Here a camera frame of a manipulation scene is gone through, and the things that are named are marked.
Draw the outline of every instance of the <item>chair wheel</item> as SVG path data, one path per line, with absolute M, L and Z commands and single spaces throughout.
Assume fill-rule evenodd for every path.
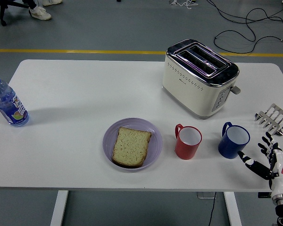
M 4 20 L 1 20 L 1 25 L 6 26 L 6 22 Z

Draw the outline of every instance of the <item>plate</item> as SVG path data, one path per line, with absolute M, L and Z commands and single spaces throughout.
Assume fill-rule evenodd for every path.
M 130 128 L 130 129 L 148 131 L 152 133 L 152 136 L 151 136 L 151 139 L 148 145 L 147 157 L 144 160 L 143 165 L 141 167 L 134 168 L 134 169 L 128 169 L 128 168 L 124 168 L 120 166 L 118 167 L 129 170 L 129 171 L 137 171 L 137 170 L 144 169 L 150 166 L 153 162 L 155 162 L 155 160 L 159 157 L 159 154 L 162 149 L 161 134 L 159 130 L 151 122 L 144 120 L 144 119 L 139 119 L 139 118 L 122 119 L 120 121 L 117 121 L 116 123 L 114 123 L 108 128 L 103 138 L 103 149 L 104 149 L 104 153 L 106 157 L 108 158 L 108 160 L 112 162 L 111 159 L 112 159 L 113 148 L 117 140 L 118 129 L 121 126 Z

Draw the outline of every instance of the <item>white toaster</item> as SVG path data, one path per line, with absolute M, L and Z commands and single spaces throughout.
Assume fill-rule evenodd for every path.
M 239 68 L 196 40 L 183 40 L 166 51 L 163 87 L 199 118 L 217 113 L 234 86 Z

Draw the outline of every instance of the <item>toaster lever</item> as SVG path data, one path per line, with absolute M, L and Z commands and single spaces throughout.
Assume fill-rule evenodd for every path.
M 241 90 L 237 87 L 237 86 L 234 86 L 231 88 L 231 91 L 234 93 L 234 94 L 239 94 L 241 92 Z

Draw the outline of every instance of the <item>white sneaker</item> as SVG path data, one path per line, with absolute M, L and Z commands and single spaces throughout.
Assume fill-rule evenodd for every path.
M 34 9 L 29 8 L 30 15 L 39 20 L 49 20 L 51 15 L 46 12 L 46 10 L 40 6 L 36 6 Z
M 42 4 L 43 6 L 50 6 L 60 4 L 61 2 L 62 0 L 43 0 Z

